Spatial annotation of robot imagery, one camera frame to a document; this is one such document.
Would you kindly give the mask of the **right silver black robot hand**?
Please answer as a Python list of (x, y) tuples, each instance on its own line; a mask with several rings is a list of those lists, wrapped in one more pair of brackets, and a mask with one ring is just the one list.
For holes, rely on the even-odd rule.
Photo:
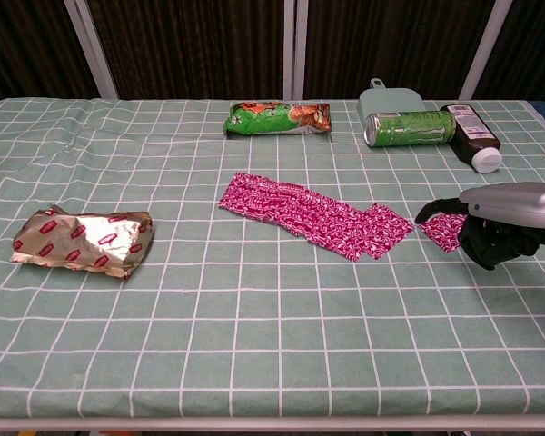
[(498, 183), (470, 188), (458, 197), (427, 203), (418, 225), (439, 213), (462, 214), (460, 248), (480, 267), (534, 255), (545, 245), (545, 183)]

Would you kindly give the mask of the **small pink patterned packet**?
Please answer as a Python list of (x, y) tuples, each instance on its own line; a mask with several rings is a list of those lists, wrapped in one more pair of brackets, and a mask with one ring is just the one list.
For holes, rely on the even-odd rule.
[(362, 253), (378, 260), (414, 230), (413, 225), (382, 204), (373, 204), (360, 215)]

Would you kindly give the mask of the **pink patterned wrapper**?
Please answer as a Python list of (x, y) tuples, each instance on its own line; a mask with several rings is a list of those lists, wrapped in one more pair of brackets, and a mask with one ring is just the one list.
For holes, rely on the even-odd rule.
[(278, 225), (353, 262), (364, 253), (374, 259), (384, 254), (365, 213), (297, 184), (237, 173), (219, 206), (245, 218)]

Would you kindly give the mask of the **brown bottle white cap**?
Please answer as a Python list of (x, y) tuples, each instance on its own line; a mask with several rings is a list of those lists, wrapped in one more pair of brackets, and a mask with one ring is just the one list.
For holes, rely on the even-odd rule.
[(467, 104), (448, 104), (442, 111), (453, 115), (455, 134), (451, 149), (459, 160), (477, 173), (492, 173), (502, 165), (500, 140), (476, 111)]

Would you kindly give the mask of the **green energy drink can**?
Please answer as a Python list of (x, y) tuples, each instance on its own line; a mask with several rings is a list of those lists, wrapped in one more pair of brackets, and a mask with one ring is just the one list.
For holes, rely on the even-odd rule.
[(364, 140), (370, 147), (446, 144), (455, 131), (455, 118), (446, 111), (372, 113)]

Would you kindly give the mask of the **mint green dustpan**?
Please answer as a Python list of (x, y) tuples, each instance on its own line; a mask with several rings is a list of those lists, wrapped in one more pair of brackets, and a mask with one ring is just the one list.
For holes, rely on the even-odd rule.
[(421, 96), (409, 88), (387, 87), (381, 78), (372, 78), (368, 89), (362, 91), (356, 113), (366, 128), (367, 117), (373, 113), (423, 112), (426, 106)]

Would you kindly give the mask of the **dark ribbed curtain panel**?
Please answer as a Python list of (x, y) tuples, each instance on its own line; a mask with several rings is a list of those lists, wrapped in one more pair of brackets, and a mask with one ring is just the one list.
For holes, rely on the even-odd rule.
[(372, 78), (459, 96), (494, 0), (309, 0), (303, 96), (353, 99)]
[(279, 99), (283, 0), (88, 0), (124, 100)]
[(545, 101), (545, 0), (513, 0), (473, 97)]
[(99, 95), (64, 0), (0, 0), (0, 100)]

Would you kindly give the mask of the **green orange snack bag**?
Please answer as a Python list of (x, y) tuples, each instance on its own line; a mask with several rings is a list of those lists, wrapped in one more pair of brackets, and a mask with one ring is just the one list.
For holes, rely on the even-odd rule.
[(225, 134), (323, 134), (332, 130), (329, 104), (240, 102), (223, 123)]

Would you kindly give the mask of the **green white checked tablecloth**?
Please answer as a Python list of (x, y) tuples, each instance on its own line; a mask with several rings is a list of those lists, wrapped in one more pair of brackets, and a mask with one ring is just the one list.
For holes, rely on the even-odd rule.
[[(412, 218), (486, 183), (545, 182), (545, 125), (477, 102), (504, 164), (327, 135), (223, 135), (225, 101), (0, 101), (0, 418), (545, 413), (545, 247), (487, 272), (419, 231), (350, 262), (218, 205), (236, 173)], [(127, 280), (12, 263), (37, 210), (147, 211)]]

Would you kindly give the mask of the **gold foil snack wrapper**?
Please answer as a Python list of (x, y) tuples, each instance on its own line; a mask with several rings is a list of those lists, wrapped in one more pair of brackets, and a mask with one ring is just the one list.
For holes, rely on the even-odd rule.
[(127, 279), (153, 236), (147, 212), (70, 214), (53, 204), (34, 213), (15, 235), (11, 261)]

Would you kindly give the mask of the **white slanted frame post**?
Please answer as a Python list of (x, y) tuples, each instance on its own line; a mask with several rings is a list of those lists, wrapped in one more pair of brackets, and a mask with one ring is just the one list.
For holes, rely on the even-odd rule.
[(513, 0), (494, 0), (490, 16), (481, 36), (471, 67), (463, 82), (459, 99), (471, 100), (491, 56)]
[(119, 94), (87, 0), (64, 0), (64, 5), (100, 97), (106, 100), (118, 100)]

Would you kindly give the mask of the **white upright frame post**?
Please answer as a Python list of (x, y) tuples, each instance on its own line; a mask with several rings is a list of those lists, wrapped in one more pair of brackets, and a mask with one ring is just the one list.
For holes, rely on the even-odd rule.
[(295, 0), (283, 0), (282, 98), (292, 100)]
[(306, 63), (309, 0), (296, 0), (293, 98), (302, 100)]

